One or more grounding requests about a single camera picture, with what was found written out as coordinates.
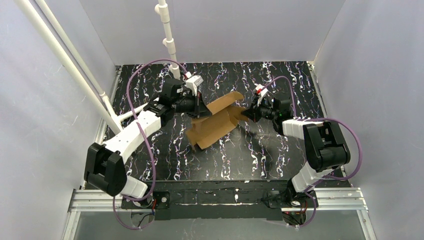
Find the aluminium rail frame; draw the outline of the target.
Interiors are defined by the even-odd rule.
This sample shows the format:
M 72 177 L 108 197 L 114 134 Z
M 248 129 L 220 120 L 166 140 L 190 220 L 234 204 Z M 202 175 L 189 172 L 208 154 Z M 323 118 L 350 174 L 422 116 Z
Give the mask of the aluminium rail frame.
M 184 67 L 205 79 L 205 102 L 230 91 L 245 96 L 239 106 L 248 107 L 256 84 L 277 80 L 268 89 L 283 99 L 294 90 L 296 115 L 327 117 L 318 90 L 312 61 L 185 63 Z M 261 198 L 268 191 L 283 191 L 289 178 L 306 161 L 300 140 L 282 137 L 272 123 L 241 122 L 232 132 L 206 150 L 190 146 L 185 135 L 191 124 L 175 116 L 151 137 L 157 170 L 156 199 L 162 203 L 137 207 L 89 184 L 74 190 L 61 240 L 376 240 L 363 191 L 348 181 L 323 181 L 316 188 L 317 209 L 303 227 L 287 226 L 291 215 L 313 215 L 309 200 L 304 209 L 268 208 Z M 149 226 L 129 230 L 125 225 Z

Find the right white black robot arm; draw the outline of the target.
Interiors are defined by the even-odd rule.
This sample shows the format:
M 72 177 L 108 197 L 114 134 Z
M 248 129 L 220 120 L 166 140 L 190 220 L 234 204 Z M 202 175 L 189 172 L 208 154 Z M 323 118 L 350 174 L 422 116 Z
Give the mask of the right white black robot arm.
M 284 191 L 287 201 L 299 201 L 307 197 L 314 185 L 324 176 L 351 160 L 351 154 L 340 125 L 332 120 L 307 121 L 296 119 L 291 108 L 292 101 L 269 101 L 254 98 L 242 115 L 253 122 L 264 118 L 270 120 L 273 129 L 285 137 L 294 137 L 304 142 L 306 162 L 299 173 L 290 179 Z

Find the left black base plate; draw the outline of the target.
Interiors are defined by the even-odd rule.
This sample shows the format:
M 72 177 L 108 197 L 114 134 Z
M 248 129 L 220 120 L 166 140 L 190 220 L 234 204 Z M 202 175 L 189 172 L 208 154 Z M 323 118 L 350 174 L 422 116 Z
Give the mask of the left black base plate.
M 143 201 L 131 201 L 122 195 L 118 196 L 122 197 L 122 209 L 164 210 L 171 206 L 171 193 L 169 191 L 154 191 L 151 196 Z

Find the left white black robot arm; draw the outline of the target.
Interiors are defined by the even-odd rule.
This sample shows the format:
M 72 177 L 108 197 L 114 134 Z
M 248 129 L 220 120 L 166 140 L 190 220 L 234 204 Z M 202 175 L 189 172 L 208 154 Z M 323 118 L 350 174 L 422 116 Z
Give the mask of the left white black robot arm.
M 199 86 L 200 75 L 190 76 L 182 82 L 166 79 L 160 92 L 143 105 L 142 110 L 121 132 L 102 144 L 93 143 L 87 151 L 84 180 L 99 190 L 115 197 L 126 196 L 131 200 L 144 200 L 152 190 L 139 179 L 127 175 L 125 163 L 147 138 L 164 127 L 175 114 L 200 119 L 211 116 L 203 101 Z

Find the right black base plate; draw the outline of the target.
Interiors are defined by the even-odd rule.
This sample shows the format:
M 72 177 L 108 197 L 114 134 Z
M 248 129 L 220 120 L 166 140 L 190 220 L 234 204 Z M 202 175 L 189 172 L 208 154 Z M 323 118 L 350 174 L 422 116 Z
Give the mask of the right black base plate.
M 281 208 L 309 208 L 314 204 L 318 207 L 318 200 L 316 199 L 315 191 L 310 191 L 311 197 L 307 196 L 304 192 L 291 193 L 287 190 L 270 190 L 260 199 L 267 207 L 271 209 Z

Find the white PVC pipe frame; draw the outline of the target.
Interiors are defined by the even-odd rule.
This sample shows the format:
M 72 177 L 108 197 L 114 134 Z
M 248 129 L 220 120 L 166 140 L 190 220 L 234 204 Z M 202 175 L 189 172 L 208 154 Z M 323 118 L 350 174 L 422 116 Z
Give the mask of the white PVC pipe frame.
M 116 115 L 102 83 L 115 76 L 115 65 L 79 0 L 17 0 L 50 50 L 79 85 L 105 123 L 122 131 L 125 117 Z

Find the brown cardboard box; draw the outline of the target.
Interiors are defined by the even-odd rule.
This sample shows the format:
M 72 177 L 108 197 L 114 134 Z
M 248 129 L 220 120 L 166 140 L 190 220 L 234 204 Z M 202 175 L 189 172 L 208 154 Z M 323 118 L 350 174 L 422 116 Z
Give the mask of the brown cardboard box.
M 244 96 L 238 91 L 227 93 L 207 105 L 212 115 L 191 120 L 191 128 L 185 134 L 189 143 L 204 150 L 237 127 L 240 121 L 248 122 L 242 115 L 244 107 L 234 105 Z

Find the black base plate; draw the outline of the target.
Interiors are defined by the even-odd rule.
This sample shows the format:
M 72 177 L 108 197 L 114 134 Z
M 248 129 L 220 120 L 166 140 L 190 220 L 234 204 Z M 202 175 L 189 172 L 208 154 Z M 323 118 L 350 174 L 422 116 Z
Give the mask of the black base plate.
M 316 199 L 315 191 L 310 191 L 311 197 L 307 196 L 304 192 L 291 193 L 287 190 L 270 190 L 260 199 L 267 207 L 271 209 L 281 208 L 309 208 L 314 204 L 318 207 L 318 200 Z
M 154 191 L 151 196 L 143 201 L 131 201 L 122 195 L 118 196 L 122 197 L 122 209 L 164 210 L 171 206 L 171 193 L 169 191 Z

